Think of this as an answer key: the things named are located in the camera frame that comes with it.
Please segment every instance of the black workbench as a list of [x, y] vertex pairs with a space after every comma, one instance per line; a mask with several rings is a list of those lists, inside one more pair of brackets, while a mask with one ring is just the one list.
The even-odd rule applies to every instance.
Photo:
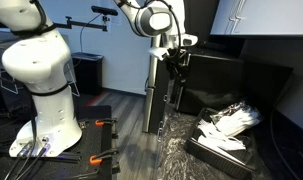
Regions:
[[[112, 148], [112, 125], [104, 125], [102, 127], [94, 125], [97, 119], [111, 118], [111, 107], [83, 107], [77, 112], [77, 117], [79, 122], [86, 122], [85, 128], [82, 129], [82, 137], [77, 144], [64, 153], [79, 155], [81, 158], [70, 162], [61, 161], [61, 159], [57, 158], [43, 158], [35, 164], [28, 175], [24, 176], [24, 179], [80, 179], [84, 177], [88, 179], [112, 179], [112, 159], [104, 160], [101, 165], [90, 164], [90, 157], [92, 155], [98, 155]], [[25, 121], [18, 121], [0, 129], [0, 142], [2, 142], [0, 143], [0, 147], [4, 147], [2, 153], [0, 153], [0, 179], [4, 179], [15, 161], [14, 158], [9, 157], [5, 152], [12, 142], [12, 137], [15, 137], [19, 127], [24, 123]], [[8, 139], [9, 143], [3, 143], [5, 139]]]

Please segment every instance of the black cable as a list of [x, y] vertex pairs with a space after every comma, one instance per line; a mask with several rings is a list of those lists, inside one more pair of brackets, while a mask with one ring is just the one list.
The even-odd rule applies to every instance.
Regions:
[[64, 180], [67, 180], [67, 179], [93, 179], [94, 177], [97, 177], [97, 175], [99, 174], [99, 171], [98, 172], [91, 172], [91, 173], [87, 173], [87, 174], [80, 174], [80, 175], [76, 175], [76, 176], [70, 176], [70, 177], [66, 177], [66, 178], [63, 178]]
[[30, 107], [21, 102], [15, 103], [9, 109], [9, 118], [19, 117], [21, 112], [25, 113], [25, 110], [30, 110]]
[[131, 4], [131, 2], [128, 2], [127, 0], [121, 0], [121, 2], [123, 2], [125, 5], [127, 5], [127, 6], [129, 6], [129, 7], [131, 7], [131, 8], [133, 8], [133, 9], [138, 9], [138, 10], [147, 7], [151, 2], [154, 2], [154, 1], [156, 1], [156, 0], [146, 1], [146, 2], [144, 3], [143, 6], [141, 6], [141, 7], [136, 7], [136, 6], [133, 6], [133, 5]]
[[13, 166], [11, 166], [9, 172], [7, 173], [7, 175], [5, 176], [4, 180], [8, 180], [12, 174], [12, 172], [14, 171], [14, 169], [17, 167], [18, 163], [20, 162], [21, 158], [18, 156], [17, 159], [15, 160]]
[[16, 173], [16, 176], [20, 175], [21, 171], [24, 169], [24, 167], [28, 163], [28, 161], [29, 161], [29, 159], [32, 156], [32, 153], [34, 151], [35, 145], [36, 145], [37, 128], [36, 128], [36, 121], [35, 121], [35, 115], [34, 115], [35, 106], [34, 106], [31, 94], [30, 94], [30, 101], [31, 101], [31, 105], [30, 105], [31, 106], [31, 111], [30, 111], [30, 114], [31, 114], [31, 127], [32, 127], [32, 134], [33, 134], [32, 148], [31, 148], [31, 151], [28, 152], [27, 159], [25, 160], [25, 162], [23, 163], [23, 165], [21, 166], [21, 168], [19, 169], [19, 171]]
[[35, 163], [39, 160], [39, 158], [43, 156], [43, 154], [45, 153], [45, 151], [46, 151], [46, 148], [43, 147], [40, 150], [38, 156], [35, 158], [35, 160], [30, 164], [30, 166], [27, 167], [27, 169], [25, 171], [23, 171], [20, 175], [18, 175], [18, 177], [16, 178], [16, 180], [21, 179], [35, 165]]
[[17, 122], [17, 121], [21, 121], [22, 120], [22, 118], [16, 118], [15, 120], [13, 120], [13, 121], [10, 121], [10, 122], [8, 122], [8, 123], [6, 123], [6, 124], [4, 124], [4, 125], [1, 125], [0, 126], [0, 129], [1, 128], [4, 128], [4, 127], [7, 127], [7, 126], [9, 126], [10, 124], [13, 124], [13, 123], [15, 123], [15, 122]]
[[145, 80], [145, 84], [144, 84], [144, 92], [148, 91], [148, 82], [149, 82], [149, 77], [147, 77], [147, 79]]
[[[93, 19], [91, 19], [89, 22], [87, 22], [81, 29], [80, 31], [80, 50], [81, 53], [83, 53], [83, 45], [82, 45], [82, 33], [83, 33], [83, 29], [90, 24], [92, 21], [96, 20], [99, 16], [101, 16], [102, 14], [100, 13], [99, 15], [95, 16]], [[75, 64], [72, 68], [69, 68], [67, 71], [64, 72], [64, 74], [66, 74], [67, 72], [71, 71], [71, 69], [74, 69], [75, 67], [77, 67], [82, 61], [82, 57], [79, 59], [79, 61], [77, 62], [77, 64]]]
[[176, 24], [176, 27], [177, 27], [177, 30], [178, 30], [178, 38], [179, 38], [178, 49], [174, 53], [174, 55], [167, 57], [167, 58], [171, 59], [171, 58], [176, 57], [180, 53], [180, 50], [181, 50], [181, 31], [180, 31], [180, 27], [179, 27], [179, 22], [178, 22], [177, 16], [175, 15], [175, 13], [172, 10], [172, 6], [171, 5], [169, 5], [166, 1], [163, 1], [163, 0], [158, 0], [158, 1], [162, 2], [163, 4], [165, 4], [168, 7], [169, 11], [171, 12], [171, 14], [172, 14], [172, 16], [174, 18], [174, 21], [175, 21], [175, 24]]
[[283, 154], [281, 153], [276, 141], [275, 141], [275, 137], [274, 137], [274, 131], [273, 131], [273, 116], [274, 116], [274, 112], [276, 111], [276, 106], [281, 102], [281, 100], [285, 97], [285, 95], [290, 91], [290, 89], [292, 88], [292, 84], [293, 84], [293, 76], [291, 76], [291, 84], [289, 85], [289, 87], [286, 89], [286, 91], [284, 91], [282, 93], [282, 95], [277, 99], [277, 101], [274, 103], [274, 106], [272, 108], [271, 114], [270, 114], [270, 132], [271, 132], [271, 139], [272, 139], [272, 143], [278, 153], [278, 155], [280, 156], [283, 164], [287, 167], [287, 169], [290, 171], [290, 173], [292, 174], [292, 176], [296, 179], [296, 180], [300, 180], [300, 178], [297, 176], [297, 174], [293, 171], [293, 169], [291, 168], [291, 166], [289, 165], [289, 163], [285, 160]]
[[45, 12], [43, 10], [43, 7], [41, 6], [40, 2], [38, 0], [32, 0], [35, 3], [35, 7], [38, 9], [38, 12], [40, 14], [40, 25], [37, 27], [35, 31], [41, 31], [46, 26], [47, 17], [45, 15]]

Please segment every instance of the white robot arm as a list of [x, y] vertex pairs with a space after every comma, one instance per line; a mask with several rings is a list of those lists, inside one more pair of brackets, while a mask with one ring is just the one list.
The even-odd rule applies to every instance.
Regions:
[[149, 0], [139, 6], [135, 0], [114, 0], [139, 36], [163, 35], [163, 47], [176, 49], [196, 44], [196, 36], [185, 34], [183, 0]]
[[[70, 50], [37, 0], [0, 0], [0, 22], [22, 39], [4, 52], [2, 64], [32, 94], [37, 110], [32, 156], [37, 156], [46, 144], [51, 147], [44, 156], [58, 156], [82, 135], [63, 71], [71, 58]], [[10, 156], [16, 157], [29, 142], [34, 142], [30, 121], [20, 129]]]

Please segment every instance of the orange clamp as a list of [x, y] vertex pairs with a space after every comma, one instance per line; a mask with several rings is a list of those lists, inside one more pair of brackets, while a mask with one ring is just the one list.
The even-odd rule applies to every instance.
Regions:
[[100, 122], [99, 120], [96, 120], [95, 125], [98, 126], [98, 127], [101, 127], [101, 126], [104, 125], [104, 122]]
[[95, 159], [96, 156], [91, 156], [90, 157], [90, 164], [91, 165], [98, 165], [102, 163], [102, 159]]

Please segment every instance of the black panel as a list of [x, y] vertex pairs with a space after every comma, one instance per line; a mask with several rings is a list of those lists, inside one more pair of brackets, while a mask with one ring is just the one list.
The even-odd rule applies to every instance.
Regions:
[[158, 61], [155, 88], [150, 113], [149, 133], [158, 133], [159, 123], [162, 121], [164, 115], [164, 96], [167, 95], [168, 83], [169, 73], [166, 69], [166, 63], [164, 61]]
[[102, 91], [102, 59], [87, 60], [85, 58], [81, 59], [81, 56], [73, 56], [73, 63], [75, 65], [79, 63], [74, 68], [79, 92], [99, 95]]
[[208, 42], [200, 44], [199, 47], [239, 57], [245, 41], [245, 38], [215, 35], [210, 36]]
[[181, 112], [196, 115], [203, 107], [221, 110], [243, 98], [244, 63], [208, 54], [190, 57], [190, 73], [181, 84]]
[[196, 115], [203, 107], [221, 110], [246, 98], [268, 116], [293, 68], [224, 58], [210, 52], [191, 55], [177, 110]]

